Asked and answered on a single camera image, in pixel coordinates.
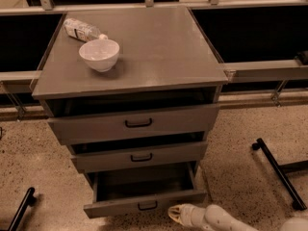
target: bowl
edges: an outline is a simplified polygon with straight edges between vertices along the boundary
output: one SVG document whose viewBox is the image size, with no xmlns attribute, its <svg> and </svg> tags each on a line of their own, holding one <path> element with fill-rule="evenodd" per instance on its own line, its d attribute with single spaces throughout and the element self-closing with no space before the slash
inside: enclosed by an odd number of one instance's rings
<svg viewBox="0 0 308 231">
<path fill-rule="evenodd" d="M 79 49 L 79 55 L 84 62 L 98 72 L 110 70 L 116 64 L 118 52 L 118 43 L 110 39 L 95 39 Z"/>
</svg>

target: drawer handle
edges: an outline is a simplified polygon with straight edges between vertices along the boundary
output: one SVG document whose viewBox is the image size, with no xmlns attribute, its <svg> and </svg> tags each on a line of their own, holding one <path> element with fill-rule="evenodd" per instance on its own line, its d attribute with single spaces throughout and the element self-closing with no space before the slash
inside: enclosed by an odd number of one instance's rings
<svg viewBox="0 0 308 231">
<path fill-rule="evenodd" d="M 150 153 L 149 155 L 145 156 L 134 156 L 131 155 L 131 161 L 132 162 L 145 162 L 145 161 L 150 161 L 153 158 L 153 154 Z"/>
<path fill-rule="evenodd" d="M 132 123 L 128 120 L 125 120 L 125 126 L 128 128 L 135 128 L 135 127 L 148 127 L 153 123 L 152 118 L 148 119 L 145 123 Z"/>
<path fill-rule="evenodd" d="M 157 208 L 157 201 L 155 200 L 155 202 L 154 202 L 154 206 L 151 206 L 151 207 L 144 207 L 144 208 L 142 208 L 141 207 L 141 205 L 140 205 L 140 203 L 138 203 L 138 209 L 140 210 L 140 211 L 149 211 L 149 210 L 154 210 L 154 209 L 156 209 Z"/>
</svg>

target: floor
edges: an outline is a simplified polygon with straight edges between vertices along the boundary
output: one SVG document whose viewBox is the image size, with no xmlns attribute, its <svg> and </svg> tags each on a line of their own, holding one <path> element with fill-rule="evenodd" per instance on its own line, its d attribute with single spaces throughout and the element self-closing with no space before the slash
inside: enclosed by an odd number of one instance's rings
<svg viewBox="0 0 308 231">
<path fill-rule="evenodd" d="M 220 100 L 197 175 L 198 187 L 208 192 L 201 205 L 216 203 L 260 231 L 275 231 L 290 217 L 308 218 L 308 211 L 292 209 L 266 157 L 251 144 L 262 138 L 279 164 L 307 160 L 308 94 L 283 93 L 281 107 L 271 103 L 269 94 L 252 101 L 248 97 Z M 0 230 L 8 228 L 29 187 L 36 189 L 37 203 L 28 208 L 19 230 L 194 230 L 171 221 L 166 210 L 88 219 L 83 211 L 92 201 L 88 182 L 58 144 L 41 110 L 28 110 L 21 121 L 13 110 L 0 110 Z M 292 173 L 290 178 L 308 204 L 306 174 L 307 170 Z"/>
</svg>

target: bottle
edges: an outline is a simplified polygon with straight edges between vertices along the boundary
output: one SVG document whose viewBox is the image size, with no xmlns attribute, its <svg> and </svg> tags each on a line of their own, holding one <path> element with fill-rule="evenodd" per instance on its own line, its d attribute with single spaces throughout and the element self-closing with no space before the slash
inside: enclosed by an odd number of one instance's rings
<svg viewBox="0 0 308 231">
<path fill-rule="evenodd" d="M 97 27 L 78 19 L 66 19 L 64 28 L 69 36 L 84 42 L 94 39 L 107 39 L 107 36 L 101 34 Z"/>
</svg>

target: black stand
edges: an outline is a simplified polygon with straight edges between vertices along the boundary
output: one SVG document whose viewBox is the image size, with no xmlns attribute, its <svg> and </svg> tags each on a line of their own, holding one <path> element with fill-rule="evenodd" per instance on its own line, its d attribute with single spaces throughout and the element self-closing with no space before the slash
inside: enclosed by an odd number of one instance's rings
<svg viewBox="0 0 308 231">
<path fill-rule="evenodd" d="M 306 210 L 307 207 L 305 203 L 302 201 L 300 196 L 298 195 L 297 191 L 295 190 L 292 183 L 289 181 L 288 177 L 286 176 L 286 173 L 289 172 L 295 172 L 300 171 L 308 168 L 308 161 L 302 161 L 302 162 L 295 162 L 292 164 L 282 165 L 280 166 L 275 158 L 270 153 L 270 150 L 266 146 L 266 144 L 263 142 L 262 139 L 258 139 L 256 143 L 252 144 L 252 149 L 258 150 L 261 148 L 264 152 L 264 154 L 267 156 L 270 164 L 272 165 L 273 169 L 276 171 L 277 175 L 279 176 L 280 180 L 282 181 L 283 185 L 288 190 L 290 196 L 293 199 L 293 208 L 296 210 Z"/>
<path fill-rule="evenodd" d="M 34 192 L 35 192 L 34 188 L 28 189 L 24 198 L 22 199 L 22 202 L 21 202 L 15 216 L 13 217 L 13 220 L 11 222 L 11 225 L 10 225 L 8 231 L 17 230 L 17 227 L 18 227 L 23 215 L 25 214 L 28 205 L 32 206 L 36 201 L 36 199 L 33 197 Z"/>
</svg>

